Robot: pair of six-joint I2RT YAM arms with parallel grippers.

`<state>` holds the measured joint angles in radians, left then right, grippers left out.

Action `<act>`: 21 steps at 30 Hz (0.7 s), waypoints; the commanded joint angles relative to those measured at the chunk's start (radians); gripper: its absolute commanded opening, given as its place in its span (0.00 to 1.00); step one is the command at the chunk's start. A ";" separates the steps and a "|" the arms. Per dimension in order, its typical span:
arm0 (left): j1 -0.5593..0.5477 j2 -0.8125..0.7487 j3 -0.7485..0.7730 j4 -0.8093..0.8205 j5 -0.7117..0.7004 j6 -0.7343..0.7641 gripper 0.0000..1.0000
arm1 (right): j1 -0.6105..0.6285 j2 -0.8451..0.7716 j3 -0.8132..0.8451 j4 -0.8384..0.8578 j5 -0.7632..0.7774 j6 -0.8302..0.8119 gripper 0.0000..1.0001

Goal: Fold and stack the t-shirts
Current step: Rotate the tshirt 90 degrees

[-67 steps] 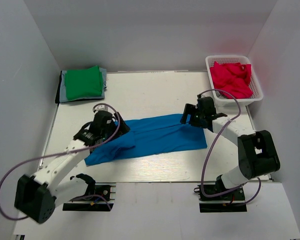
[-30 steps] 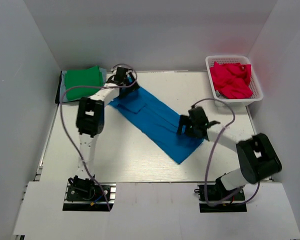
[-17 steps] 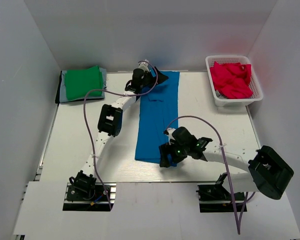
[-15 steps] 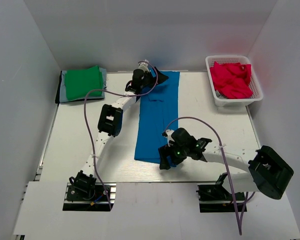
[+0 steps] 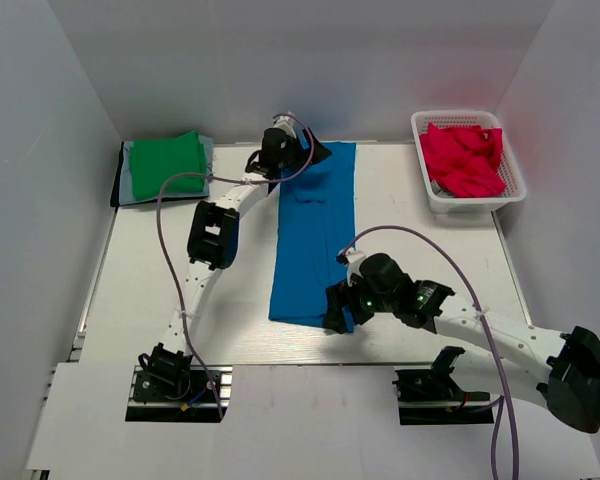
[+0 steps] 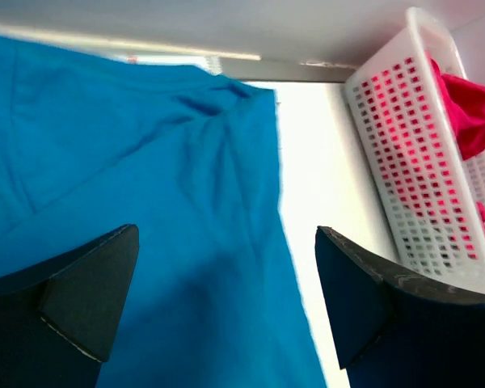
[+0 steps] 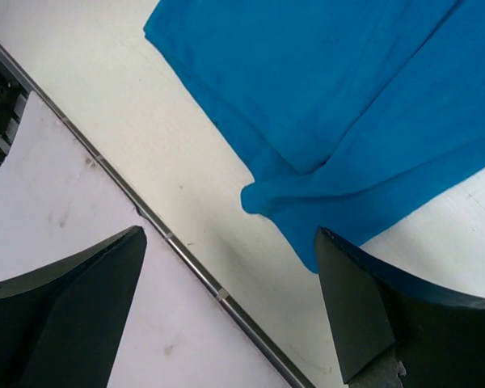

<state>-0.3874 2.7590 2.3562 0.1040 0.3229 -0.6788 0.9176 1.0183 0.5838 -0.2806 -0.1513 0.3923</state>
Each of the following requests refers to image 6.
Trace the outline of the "blue t-shirt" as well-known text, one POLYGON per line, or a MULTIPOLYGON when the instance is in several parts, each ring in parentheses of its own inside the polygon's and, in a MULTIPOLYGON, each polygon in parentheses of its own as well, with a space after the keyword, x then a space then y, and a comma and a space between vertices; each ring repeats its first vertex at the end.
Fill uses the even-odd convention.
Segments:
POLYGON ((0 36, 0 276, 139 231, 99 386, 324 386, 279 197, 273 91, 0 36))

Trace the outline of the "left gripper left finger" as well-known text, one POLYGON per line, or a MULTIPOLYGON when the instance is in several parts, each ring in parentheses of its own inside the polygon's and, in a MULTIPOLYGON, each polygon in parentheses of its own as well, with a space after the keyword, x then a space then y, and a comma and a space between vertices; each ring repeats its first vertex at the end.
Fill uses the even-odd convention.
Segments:
POLYGON ((110 358, 139 252, 125 225, 0 277, 0 387, 93 387, 110 358))

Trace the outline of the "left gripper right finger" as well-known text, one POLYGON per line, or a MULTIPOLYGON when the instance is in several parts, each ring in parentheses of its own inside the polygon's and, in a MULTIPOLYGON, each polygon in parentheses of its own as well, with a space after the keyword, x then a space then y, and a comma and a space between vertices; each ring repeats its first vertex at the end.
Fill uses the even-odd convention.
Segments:
POLYGON ((315 256, 351 386, 485 387, 485 294, 420 275, 325 226, 315 256))

